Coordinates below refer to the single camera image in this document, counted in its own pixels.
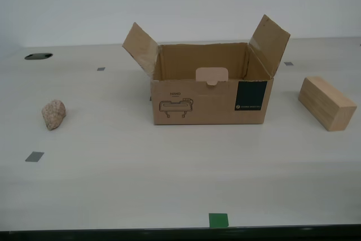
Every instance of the green tape marker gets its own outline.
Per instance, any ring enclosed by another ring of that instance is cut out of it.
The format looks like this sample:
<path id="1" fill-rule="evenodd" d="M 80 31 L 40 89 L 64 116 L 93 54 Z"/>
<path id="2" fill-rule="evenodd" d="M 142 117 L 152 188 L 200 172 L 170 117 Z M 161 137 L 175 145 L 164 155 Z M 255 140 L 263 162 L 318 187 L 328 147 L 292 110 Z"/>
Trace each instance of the green tape marker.
<path id="1" fill-rule="evenodd" d="M 228 227 L 227 214 L 209 214 L 209 227 L 210 228 L 226 228 Z"/>

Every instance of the white table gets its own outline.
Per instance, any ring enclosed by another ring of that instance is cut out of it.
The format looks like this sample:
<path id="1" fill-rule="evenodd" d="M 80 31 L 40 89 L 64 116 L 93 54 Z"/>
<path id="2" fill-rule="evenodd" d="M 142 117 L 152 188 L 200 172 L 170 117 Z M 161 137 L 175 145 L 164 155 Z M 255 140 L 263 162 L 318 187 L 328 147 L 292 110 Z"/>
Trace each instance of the white table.
<path id="1" fill-rule="evenodd" d="M 297 100 L 320 75 L 361 105 L 360 43 L 291 40 L 263 125 L 154 126 L 149 79 L 120 45 L 1 60 L 0 230 L 208 227 L 209 213 L 230 226 L 361 223 L 360 109 L 327 132 Z M 49 132 L 52 99 L 67 117 Z M 45 154 L 25 162 L 33 151 Z"/>

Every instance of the cardboard box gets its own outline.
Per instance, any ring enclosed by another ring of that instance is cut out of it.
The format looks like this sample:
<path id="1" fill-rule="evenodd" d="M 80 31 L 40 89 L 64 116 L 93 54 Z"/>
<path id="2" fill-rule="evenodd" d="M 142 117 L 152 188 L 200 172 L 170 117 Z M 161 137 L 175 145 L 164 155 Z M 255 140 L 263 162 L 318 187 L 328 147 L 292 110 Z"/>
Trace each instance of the cardboard box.
<path id="1" fill-rule="evenodd" d="M 155 124 L 262 124 L 289 37 L 264 15 L 249 43 L 158 45 L 134 23 L 123 47 L 151 78 Z"/>

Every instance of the rock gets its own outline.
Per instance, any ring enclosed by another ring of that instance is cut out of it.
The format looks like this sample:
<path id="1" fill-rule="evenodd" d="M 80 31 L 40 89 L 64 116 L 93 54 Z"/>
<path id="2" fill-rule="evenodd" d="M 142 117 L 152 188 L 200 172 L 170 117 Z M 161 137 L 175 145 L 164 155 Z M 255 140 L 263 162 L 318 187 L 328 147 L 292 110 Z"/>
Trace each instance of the rock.
<path id="1" fill-rule="evenodd" d="M 43 107 L 41 113 L 43 114 L 48 130 L 57 128 L 63 121 L 63 118 L 67 115 L 65 113 L 65 105 L 60 100 L 51 101 Z"/>

